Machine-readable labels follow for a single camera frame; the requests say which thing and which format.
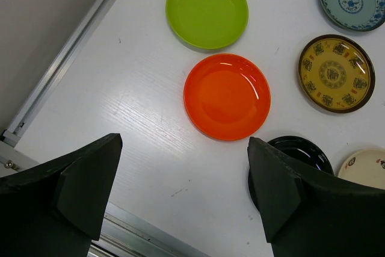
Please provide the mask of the yellow patterned plate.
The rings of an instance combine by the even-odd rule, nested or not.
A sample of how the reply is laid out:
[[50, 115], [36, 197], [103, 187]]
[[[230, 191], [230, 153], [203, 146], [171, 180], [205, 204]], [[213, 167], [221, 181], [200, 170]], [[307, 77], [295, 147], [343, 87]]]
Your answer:
[[375, 88], [369, 55], [356, 42], [336, 34], [311, 40], [300, 54], [297, 72], [306, 96], [332, 113], [361, 109]]

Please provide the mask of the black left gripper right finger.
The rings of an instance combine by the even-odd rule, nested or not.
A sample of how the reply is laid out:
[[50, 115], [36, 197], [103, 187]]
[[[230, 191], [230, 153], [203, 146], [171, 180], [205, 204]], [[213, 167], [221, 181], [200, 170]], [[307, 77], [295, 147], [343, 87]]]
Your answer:
[[343, 180], [259, 138], [248, 162], [274, 256], [383, 256], [384, 191]]

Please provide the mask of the cream plate with characters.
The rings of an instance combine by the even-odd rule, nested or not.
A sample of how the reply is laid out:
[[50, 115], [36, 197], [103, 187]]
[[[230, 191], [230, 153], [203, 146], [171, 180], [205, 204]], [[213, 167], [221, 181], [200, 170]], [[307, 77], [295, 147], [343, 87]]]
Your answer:
[[384, 149], [364, 149], [353, 153], [342, 164], [338, 178], [378, 189], [384, 189]]

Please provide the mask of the black plate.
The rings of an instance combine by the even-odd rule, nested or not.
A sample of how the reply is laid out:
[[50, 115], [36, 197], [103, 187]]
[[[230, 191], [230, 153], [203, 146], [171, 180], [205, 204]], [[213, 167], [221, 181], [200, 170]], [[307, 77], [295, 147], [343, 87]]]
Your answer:
[[295, 159], [318, 171], [334, 175], [325, 153], [310, 140], [293, 135], [274, 138], [268, 142], [251, 137], [247, 148], [249, 171], [248, 188], [250, 197], [259, 213], [278, 206], [277, 198], [288, 193], [284, 185], [295, 188], [295, 175], [284, 164]]

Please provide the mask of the green plate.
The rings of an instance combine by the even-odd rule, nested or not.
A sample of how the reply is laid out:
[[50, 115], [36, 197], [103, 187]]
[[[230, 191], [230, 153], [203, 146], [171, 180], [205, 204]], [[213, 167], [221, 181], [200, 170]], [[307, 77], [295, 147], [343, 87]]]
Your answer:
[[247, 0], [166, 0], [171, 30], [185, 43], [205, 50], [225, 48], [248, 24]]

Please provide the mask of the orange plate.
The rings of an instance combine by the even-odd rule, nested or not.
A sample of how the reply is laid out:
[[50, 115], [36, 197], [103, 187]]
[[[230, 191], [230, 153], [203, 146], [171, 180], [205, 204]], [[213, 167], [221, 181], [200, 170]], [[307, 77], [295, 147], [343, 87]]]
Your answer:
[[236, 141], [265, 123], [271, 92], [262, 71], [235, 54], [215, 54], [198, 62], [183, 88], [186, 113], [206, 136]]

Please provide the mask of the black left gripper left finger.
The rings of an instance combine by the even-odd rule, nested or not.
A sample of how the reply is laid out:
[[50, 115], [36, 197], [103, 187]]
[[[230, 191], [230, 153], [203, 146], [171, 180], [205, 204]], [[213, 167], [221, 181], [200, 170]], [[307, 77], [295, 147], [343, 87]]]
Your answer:
[[1, 178], [1, 256], [86, 256], [100, 237], [122, 138]]

